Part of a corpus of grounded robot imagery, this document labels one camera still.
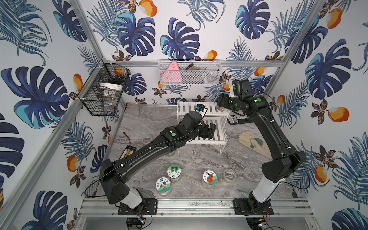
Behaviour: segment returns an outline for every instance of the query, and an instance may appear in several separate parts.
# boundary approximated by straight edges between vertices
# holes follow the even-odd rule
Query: wire basket
[[[216,85],[221,76],[219,60],[175,60],[179,70],[167,70],[174,60],[160,60],[160,83],[165,85]]]
[[[130,75],[129,69],[115,63],[105,63],[92,86],[81,98],[92,116],[114,116]]]

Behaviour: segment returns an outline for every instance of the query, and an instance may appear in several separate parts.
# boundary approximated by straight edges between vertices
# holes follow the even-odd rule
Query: marble surface
[[[129,136],[131,145],[137,149],[144,146],[142,137],[156,137],[165,127],[177,124],[177,108],[167,107],[127,107],[123,121],[115,138],[109,158],[113,161],[120,157],[129,141],[123,134]],[[254,190],[262,177],[261,165],[269,161],[266,157],[243,146],[237,141],[238,135],[251,130],[261,136],[255,124],[225,126],[228,143],[222,154],[218,146],[186,145],[180,148],[179,154],[163,156],[153,161],[127,183],[137,188],[145,197],[162,197],[155,189],[155,182],[160,176],[166,175],[167,168],[178,164],[181,171],[181,181],[172,184],[173,189],[165,198],[236,198],[247,197]],[[227,183],[223,178],[225,169],[236,172],[236,179]],[[201,185],[201,177],[205,170],[213,170],[218,181],[211,189]],[[292,188],[281,184],[273,193],[274,198],[292,198]]]

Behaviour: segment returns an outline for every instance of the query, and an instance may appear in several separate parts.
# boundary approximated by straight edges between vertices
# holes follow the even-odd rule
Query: wallpaper
[[[81,4],[107,60],[273,61],[282,60],[313,1],[90,0]],[[175,104],[215,101],[220,93],[229,92],[230,78],[253,79],[253,87],[263,91],[276,68],[224,68],[217,85],[162,85],[156,68],[130,70],[123,94],[126,103]]]
[[[118,117],[93,117],[88,110],[80,110],[14,221],[16,229],[75,227],[83,193],[98,179]],[[94,188],[86,194],[93,195]]]
[[[368,229],[367,8],[327,1],[270,94],[278,124],[307,155],[291,180],[310,183],[296,190],[323,230]]]
[[[97,60],[68,1],[3,0],[0,15],[1,208],[49,141]],[[44,229],[41,226],[52,220],[55,224],[45,228],[60,229],[65,218],[73,219],[73,208],[80,206],[81,190],[99,168],[118,116],[92,117],[81,107],[24,205],[18,229],[23,225]],[[53,214],[58,208],[58,213],[66,214],[61,219]]]

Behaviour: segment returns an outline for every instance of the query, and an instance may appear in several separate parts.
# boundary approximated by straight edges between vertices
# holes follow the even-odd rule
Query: jar lid
[[[167,168],[167,175],[170,178],[178,178],[181,174],[181,168],[177,164],[173,164]]]
[[[214,171],[212,170],[206,170],[204,173],[203,173],[203,178],[204,182],[206,184],[215,184],[216,181],[217,181],[217,175]]]
[[[170,180],[167,177],[160,177],[156,181],[156,189],[159,192],[166,192],[170,188]]]

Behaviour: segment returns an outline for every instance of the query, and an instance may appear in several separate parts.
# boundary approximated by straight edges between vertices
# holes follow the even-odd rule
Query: black wire basket
[[[129,69],[123,66],[115,63],[103,64],[92,86],[81,98],[92,116],[115,115],[129,75]]]

